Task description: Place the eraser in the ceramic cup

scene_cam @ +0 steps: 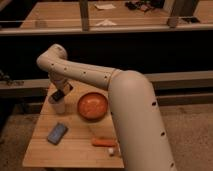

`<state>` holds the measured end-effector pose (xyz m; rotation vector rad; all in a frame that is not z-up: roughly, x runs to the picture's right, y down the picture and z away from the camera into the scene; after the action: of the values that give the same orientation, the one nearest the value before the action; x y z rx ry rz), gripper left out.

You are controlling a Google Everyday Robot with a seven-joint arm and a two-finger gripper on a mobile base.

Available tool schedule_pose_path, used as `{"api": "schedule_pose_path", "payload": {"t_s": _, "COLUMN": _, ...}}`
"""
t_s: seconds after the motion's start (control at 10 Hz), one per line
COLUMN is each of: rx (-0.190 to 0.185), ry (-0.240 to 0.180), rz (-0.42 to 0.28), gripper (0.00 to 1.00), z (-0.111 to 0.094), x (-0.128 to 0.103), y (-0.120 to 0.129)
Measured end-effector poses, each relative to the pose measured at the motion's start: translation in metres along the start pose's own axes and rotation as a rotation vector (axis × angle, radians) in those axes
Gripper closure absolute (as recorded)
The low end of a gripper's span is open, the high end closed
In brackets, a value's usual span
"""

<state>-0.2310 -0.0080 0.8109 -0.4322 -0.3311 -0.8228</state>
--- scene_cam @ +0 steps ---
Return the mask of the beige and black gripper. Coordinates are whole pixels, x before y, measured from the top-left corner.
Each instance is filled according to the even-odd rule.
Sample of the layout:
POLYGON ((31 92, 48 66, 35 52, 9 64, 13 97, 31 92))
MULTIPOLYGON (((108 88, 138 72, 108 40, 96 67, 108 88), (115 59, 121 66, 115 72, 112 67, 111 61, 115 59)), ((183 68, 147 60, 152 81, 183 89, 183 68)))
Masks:
POLYGON ((59 103, 64 97, 73 90, 73 86, 67 78, 54 79, 50 78, 51 83, 55 86, 56 91, 50 95, 51 103, 59 103))

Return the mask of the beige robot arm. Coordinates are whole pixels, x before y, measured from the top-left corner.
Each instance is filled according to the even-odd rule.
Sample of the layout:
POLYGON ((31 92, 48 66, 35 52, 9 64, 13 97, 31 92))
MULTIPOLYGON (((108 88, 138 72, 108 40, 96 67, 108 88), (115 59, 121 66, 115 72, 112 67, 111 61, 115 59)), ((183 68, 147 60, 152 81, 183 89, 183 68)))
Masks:
POLYGON ((71 62, 54 44, 37 58, 40 69, 63 89, 69 78, 108 92, 125 171, 177 171, 152 83, 143 74, 71 62))

